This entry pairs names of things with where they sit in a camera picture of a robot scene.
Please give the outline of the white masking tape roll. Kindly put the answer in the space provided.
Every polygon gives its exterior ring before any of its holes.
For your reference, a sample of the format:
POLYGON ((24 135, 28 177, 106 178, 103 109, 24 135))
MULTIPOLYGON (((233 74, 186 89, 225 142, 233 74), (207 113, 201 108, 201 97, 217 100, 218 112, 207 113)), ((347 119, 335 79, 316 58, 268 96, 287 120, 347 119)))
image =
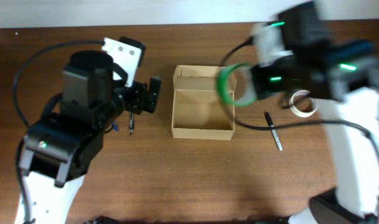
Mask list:
POLYGON ((295 92, 289 99, 290 110, 298 117, 307 118, 313 115, 318 104, 315 99, 310 98, 310 92, 307 90, 299 90, 295 92))

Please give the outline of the blue ballpoint pen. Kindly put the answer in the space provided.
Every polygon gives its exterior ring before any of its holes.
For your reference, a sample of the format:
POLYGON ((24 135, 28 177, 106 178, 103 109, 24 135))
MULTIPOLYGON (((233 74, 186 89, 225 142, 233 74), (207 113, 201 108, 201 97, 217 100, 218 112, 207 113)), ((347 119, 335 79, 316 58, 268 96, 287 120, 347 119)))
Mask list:
POLYGON ((119 131, 119 126, 117 124, 117 121, 113 121, 113 124, 112 124, 112 128, 115 132, 118 132, 119 131))

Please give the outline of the green tape roll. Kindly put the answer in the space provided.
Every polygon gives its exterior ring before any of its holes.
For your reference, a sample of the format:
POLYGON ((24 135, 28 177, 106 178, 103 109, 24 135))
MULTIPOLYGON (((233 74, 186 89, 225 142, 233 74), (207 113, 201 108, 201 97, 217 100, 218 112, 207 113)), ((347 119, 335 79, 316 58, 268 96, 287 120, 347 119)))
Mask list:
POLYGON ((249 106, 258 100, 258 96, 252 82, 252 75, 250 72, 250 66, 247 63, 238 63, 223 67, 217 78, 217 92, 221 100, 226 105, 233 105, 237 107, 249 106), (243 78, 245 79, 245 92, 240 99, 236 100, 231 96, 231 92, 228 89, 228 81, 231 79, 233 73, 236 70, 240 70, 243 78))

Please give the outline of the black marker pen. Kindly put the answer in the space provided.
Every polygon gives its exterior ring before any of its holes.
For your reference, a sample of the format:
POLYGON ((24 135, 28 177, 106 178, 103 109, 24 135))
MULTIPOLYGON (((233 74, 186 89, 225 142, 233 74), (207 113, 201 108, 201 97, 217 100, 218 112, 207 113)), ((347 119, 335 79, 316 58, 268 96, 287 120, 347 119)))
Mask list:
POLYGON ((273 128, 273 129, 271 130, 271 133, 272 133, 272 135, 273 135, 273 138, 274 138, 274 141, 275 141, 275 143, 276 143, 276 146, 277 146, 278 150, 279 150, 279 151, 282 151, 282 150, 283 150, 283 146, 282 146, 281 141, 280 141, 280 139, 279 139, 278 133, 277 133, 277 131, 276 131, 275 128, 274 128, 274 124, 273 124, 273 120, 272 120, 271 116, 270 116, 269 113, 266 112, 266 111, 264 112, 264 116, 265 116, 265 118, 266 118, 266 122, 267 122, 268 126, 269 126, 270 128, 273 128))

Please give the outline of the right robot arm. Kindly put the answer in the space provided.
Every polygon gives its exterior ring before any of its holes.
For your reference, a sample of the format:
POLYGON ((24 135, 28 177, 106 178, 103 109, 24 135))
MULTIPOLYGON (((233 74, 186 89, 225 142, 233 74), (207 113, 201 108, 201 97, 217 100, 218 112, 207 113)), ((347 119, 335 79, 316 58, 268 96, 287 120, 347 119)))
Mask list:
POLYGON ((373 43, 334 44, 312 1, 280 12, 252 32, 259 64, 255 92, 265 99, 306 90, 318 104, 337 183, 312 197, 288 223, 379 220, 379 56, 373 43))

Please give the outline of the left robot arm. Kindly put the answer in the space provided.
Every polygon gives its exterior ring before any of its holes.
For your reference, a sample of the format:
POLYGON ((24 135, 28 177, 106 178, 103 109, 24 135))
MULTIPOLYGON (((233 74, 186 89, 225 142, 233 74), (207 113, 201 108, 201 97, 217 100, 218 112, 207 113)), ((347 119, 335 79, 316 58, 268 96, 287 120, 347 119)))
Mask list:
POLYGON ((71 55, 63 70, 63 92, 49 100, 18 147, 16 223, 65 223, 115 119, 124 111, 156 109, 161 79, 128 87, 130 65, 97 50, 71 55))

